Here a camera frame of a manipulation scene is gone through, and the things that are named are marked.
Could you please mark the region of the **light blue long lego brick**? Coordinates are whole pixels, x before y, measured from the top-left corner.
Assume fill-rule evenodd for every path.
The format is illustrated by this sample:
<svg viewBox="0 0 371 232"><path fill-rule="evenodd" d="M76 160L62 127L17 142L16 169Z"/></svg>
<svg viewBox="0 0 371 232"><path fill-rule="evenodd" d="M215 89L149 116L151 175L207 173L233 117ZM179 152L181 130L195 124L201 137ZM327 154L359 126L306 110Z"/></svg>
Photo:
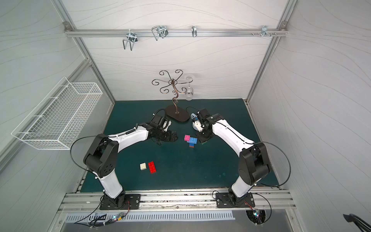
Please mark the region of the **light blue long lego brick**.
<svg viewBox="0 0 371 232"><path fill-rule="evenodd" d="M195 138L195 137L190 137L187 142L190 143L190 144L197 144L198 139Z"/></svg>

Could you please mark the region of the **cream square lego brick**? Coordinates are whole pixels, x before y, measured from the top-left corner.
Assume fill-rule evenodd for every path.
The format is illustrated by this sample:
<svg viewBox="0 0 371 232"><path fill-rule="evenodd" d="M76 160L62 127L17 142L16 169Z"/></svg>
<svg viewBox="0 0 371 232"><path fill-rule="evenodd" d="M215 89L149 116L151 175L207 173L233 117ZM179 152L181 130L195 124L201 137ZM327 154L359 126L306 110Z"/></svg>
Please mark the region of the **cream square lego brick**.
<svg viewBox="0 0 371 232"><path fill-rule="evenodd" d="M146 170L147 169L147 164L146 163L140 164L140 169L141 169L141 171Z"/></svg>

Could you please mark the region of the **red lego brick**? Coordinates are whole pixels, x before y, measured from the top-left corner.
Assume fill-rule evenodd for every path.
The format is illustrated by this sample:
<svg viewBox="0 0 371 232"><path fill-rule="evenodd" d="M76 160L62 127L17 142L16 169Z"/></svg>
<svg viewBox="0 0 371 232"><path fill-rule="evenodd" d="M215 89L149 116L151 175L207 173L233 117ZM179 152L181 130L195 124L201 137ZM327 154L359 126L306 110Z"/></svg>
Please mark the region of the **red lego brick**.
<svg viewBox="0 0 371 232"><path fill-rule="evenodd" d="M151 161L151 162L148 163L148 167L149 167L149 170L150 170L150 173L151 173L151 174L157 172L156 167L155 167L155 164L154 164L153 161Z"/></svg>

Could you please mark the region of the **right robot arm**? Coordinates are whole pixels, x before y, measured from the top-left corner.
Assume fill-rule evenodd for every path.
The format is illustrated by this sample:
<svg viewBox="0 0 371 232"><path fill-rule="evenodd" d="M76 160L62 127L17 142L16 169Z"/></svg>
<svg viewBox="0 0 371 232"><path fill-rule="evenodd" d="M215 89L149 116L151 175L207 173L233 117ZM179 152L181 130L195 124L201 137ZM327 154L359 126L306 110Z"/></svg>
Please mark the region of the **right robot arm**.
<svg viewBox="0 0 371 232"><path fill-rule="evenodd" d="M220 114L211 115L207 109L199 110L192 119L196 136L205 143L218 136L238 155L238 178L229 189L229 199L234 204L244 200L250 190L271 172L266 146L255 143L234 129Z"/></svg>

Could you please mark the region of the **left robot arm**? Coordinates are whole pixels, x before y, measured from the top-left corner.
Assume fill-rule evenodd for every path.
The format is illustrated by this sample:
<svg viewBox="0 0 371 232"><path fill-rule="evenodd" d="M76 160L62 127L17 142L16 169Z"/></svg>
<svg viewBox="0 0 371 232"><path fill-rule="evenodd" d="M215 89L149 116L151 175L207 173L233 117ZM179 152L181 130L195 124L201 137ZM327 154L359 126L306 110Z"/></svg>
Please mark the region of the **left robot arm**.
<svg viewBox="0 0 371 232"><path fill-rule="evenodd" d="M95 136L83 162L100 181L105 196L115 200L124 193L115 171L119 152L152 138L160 142L176 141L176 132L169 130L171 123L166 116L154 115L150 122L137 124L130 130L113 135Z"/></svg>

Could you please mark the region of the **light blue mug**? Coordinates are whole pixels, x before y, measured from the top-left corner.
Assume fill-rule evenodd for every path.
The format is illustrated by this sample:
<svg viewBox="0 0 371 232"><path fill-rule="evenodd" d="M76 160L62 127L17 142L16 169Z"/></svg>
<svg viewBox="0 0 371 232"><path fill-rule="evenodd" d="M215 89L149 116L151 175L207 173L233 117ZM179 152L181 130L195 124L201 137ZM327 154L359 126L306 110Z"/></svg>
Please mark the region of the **light blue mug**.
<svg viewBox="0 0 371 232"><path fill-rule="evenodd" d="M196 114L194 114L194 113L192 113L192 114L190 115L190 118L192 119L192 121L197 121L197 120L199 120L199 119L198 119L198 116L197 116Z"/></svg>

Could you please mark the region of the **bronze scroll cup stand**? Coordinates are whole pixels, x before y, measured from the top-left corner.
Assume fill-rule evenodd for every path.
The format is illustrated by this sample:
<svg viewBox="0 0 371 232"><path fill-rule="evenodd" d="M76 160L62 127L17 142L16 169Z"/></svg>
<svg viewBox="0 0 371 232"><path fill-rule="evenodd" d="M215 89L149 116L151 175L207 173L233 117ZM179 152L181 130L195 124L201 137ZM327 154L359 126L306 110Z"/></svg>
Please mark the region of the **bronze scroll cup stand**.
<svg viewBox="0 0 371 232"><path fill-rule="evenodd" d="M187 93L187 88L182 87L181 90L177 88L177 85L185 85L185 84L190 84L193 82L193 77L192 76L187 76L185 77L185 81L181 81L180 78L184 74L184 72L181 69L175 70L175 73L178 74L179 76L177 78L172 78L171 75L167 70L162 70L159 72L160 76L168 76L168 80L162 80L162 79L153 79L152 80L152 85L153 86L159 86L160 82L163 82L166 84L166 86L163 86L159 89L160 93L162 94L168 94L170 92L169 88L173 89L173 97L172 97L172 104L167 106L165 108L166 115L178 122L187 122L190 119L190 115L187 112L187 110L180 108L178 106L178 98L180 94L186 94Z"/></svg>

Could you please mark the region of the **clear wine glass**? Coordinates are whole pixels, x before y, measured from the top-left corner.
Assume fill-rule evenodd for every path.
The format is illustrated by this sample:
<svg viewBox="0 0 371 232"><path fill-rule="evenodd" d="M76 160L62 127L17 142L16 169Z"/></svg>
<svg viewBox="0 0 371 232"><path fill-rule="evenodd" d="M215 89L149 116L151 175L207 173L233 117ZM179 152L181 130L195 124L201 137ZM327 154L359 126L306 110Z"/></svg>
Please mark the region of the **clear wine glass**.
<svg viewBox="0 0 371 232"><path fill-rule="evenodd" d="M186 77L186 80L188 81L188 86L186 88L185 98L187 101L191 101L193 99L194 89L191 86L191 83L193 82L193 77L188 76Z"/></svg>

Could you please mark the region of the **metal single hook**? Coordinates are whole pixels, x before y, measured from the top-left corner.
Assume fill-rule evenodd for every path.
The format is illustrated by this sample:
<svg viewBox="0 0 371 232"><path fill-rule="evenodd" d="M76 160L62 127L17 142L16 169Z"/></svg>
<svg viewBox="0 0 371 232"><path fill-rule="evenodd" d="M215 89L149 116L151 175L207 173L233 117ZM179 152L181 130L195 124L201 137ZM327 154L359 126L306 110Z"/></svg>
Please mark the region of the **metal single hook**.
<svg viewBox="0 0 371 232"><path fill-rule="evenodd" d="M197 37L197 27L196 26L191 27L191 33L192 33L193 38Z"/></svg>

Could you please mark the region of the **metal double hook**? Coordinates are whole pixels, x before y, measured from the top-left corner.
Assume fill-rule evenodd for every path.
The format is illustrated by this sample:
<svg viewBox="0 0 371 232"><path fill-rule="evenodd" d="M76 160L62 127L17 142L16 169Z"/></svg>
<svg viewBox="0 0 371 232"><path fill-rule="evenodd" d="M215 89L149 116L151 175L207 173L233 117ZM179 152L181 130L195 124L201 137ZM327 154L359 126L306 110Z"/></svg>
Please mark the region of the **metal double hook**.
<svg viewBox="0 0 371 232"><path fill-rule="evenodd" d="M167 27L164 26L164 25L154 26L151 29L151 32L152 32L156 41L158 41L159 38L163 39L163 38L167 37L167 35L169 34Z"/></svg>
<svg viewBox="0 0 371 232"><path fill-rule="evenodd" d="M137 41L138 41L137 34L129 31L129 33L126 34L126 39L123 39L123 48L127 49L129 47L130 50L132 51Z"/></svg>

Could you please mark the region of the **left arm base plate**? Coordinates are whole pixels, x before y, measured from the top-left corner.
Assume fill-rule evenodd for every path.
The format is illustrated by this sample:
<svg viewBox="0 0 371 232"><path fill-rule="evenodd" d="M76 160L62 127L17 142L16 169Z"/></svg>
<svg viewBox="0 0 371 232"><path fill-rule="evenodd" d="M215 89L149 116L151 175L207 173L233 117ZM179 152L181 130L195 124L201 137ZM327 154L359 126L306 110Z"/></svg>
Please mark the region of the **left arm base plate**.
<svg viewBox="0 0 371 232"><path fill-rule="evenodd" d="M100 210L136 210L139 209L141 194L120 194L115 199L103 195Z"/></svg>

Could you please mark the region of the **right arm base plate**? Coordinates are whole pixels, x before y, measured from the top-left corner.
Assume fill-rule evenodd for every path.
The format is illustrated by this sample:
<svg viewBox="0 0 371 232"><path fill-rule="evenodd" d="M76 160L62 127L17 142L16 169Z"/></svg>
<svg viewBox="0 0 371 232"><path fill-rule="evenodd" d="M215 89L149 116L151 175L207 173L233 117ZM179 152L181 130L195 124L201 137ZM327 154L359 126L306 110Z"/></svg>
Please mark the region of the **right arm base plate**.
<svg viewBox="0 0 371 232"><path fill-rule="evenodd" d="M252 193L236 197L233 193L216 193L214 195L217 208L254 208L255 201Z"/></svg>

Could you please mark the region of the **aluminium front rail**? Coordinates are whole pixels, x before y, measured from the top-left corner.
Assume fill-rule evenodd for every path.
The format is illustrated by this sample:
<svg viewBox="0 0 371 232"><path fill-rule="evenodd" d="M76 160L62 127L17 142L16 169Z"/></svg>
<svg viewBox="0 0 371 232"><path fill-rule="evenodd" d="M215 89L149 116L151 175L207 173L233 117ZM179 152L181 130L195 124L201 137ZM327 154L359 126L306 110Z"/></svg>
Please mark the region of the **aluminium front rail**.
<svg viewBox="0 0 371 232"><path fill-rule="evenodd" d="M137 212L155 211L196 211L221 210L223 203L217 194L227 195L227 188L194 188L165 190L127 191L131 210ZM91 212L97 208L102 197L100 192L67 193L59 208L59 213ZM290 191L270 187L257 187L243 202L245 209L250 206L257 209L296 209Z"/></svg>

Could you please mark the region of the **metal bracket hook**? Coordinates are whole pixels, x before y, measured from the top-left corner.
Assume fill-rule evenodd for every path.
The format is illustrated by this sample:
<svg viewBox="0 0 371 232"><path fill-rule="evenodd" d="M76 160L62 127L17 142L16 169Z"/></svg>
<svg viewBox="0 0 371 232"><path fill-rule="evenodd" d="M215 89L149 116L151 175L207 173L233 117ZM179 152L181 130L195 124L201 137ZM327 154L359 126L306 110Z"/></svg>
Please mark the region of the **metal bracket hook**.
<svg viewBox="0 0 371 232"><path fill-rule="evenodd" d="M262 37L276 37L277 33L269 32L268 27L263 26L259 32L257 32L257 33L252 32L251 35L255 36L255 37L258 36L258 37L261 37L261 38Z"/></svg>

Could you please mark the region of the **aluminium cross rail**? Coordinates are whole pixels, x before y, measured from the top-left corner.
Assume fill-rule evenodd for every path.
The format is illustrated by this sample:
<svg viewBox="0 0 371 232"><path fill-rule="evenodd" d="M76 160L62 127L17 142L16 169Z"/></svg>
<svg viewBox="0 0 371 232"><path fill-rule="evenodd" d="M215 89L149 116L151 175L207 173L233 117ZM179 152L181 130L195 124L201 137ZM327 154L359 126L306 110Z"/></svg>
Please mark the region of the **aluminium cross rail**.
<svg viewBox="0 0 371 232"><path fill-rule="evenodd" d="M201 37L253 37L252 32L257 33L258 29L199 29L197 28L197 38ZM67 37L71 38L125 38L129 31L137 34L138 38L153 38L151 29L124 29L124 30L71 30L65 31ZM269 32L277 33L276 37L284 37L289 34L287 30L268 29ZM167 38L192 38L191 28L188 29L168 29Z"/></svg>

